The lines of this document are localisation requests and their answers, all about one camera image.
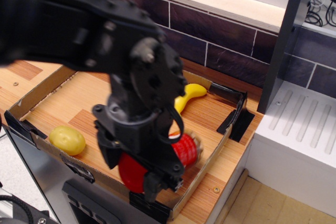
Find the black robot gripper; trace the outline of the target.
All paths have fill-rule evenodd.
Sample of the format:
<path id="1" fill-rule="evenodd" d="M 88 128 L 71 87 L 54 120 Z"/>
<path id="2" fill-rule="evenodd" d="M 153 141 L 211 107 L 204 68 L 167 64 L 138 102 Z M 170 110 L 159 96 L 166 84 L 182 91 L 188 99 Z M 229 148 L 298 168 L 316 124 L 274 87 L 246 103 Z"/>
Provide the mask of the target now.
<path id="1" fill-rule="evenodd" d="M 153 144 L 159 142 L 171 145 L 180 137 L 169 139 L 170 134 L 183 134 L 184 123 L 174 108 L 174 100 L 155 100 L 144 103 L 139 98 L 123 101 L 111 95 L 108 104 L 97 104 L 92 110 L 96 117 L 98 145 L 104 161 L 114 169 L 123 152 L 140 161 L 147 162 Z M 153 172 L 144 175 L 143 190 L 145 201 L 155 202 L 167 183 Z"/>

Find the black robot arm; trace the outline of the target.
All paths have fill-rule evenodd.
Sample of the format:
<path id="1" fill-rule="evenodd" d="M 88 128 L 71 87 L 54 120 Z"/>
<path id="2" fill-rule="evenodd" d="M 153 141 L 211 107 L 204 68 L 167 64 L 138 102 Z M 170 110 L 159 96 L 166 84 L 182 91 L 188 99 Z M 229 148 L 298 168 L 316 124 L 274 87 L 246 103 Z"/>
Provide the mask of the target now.
<path id="1" fill-rule="evenodd" d="M 124 0 L 1 0 L 1 64 L 59 63 L 110 76 L 107 105 L 96 105 L 98 143 L 110 168 L 127 153 L 146 169 L 142 192 L 154 202 L 178 190 L 184 165 L 169 138 L 184 124 L 174 100 L 186 80 L 179 55 L 136 4 Z"/>

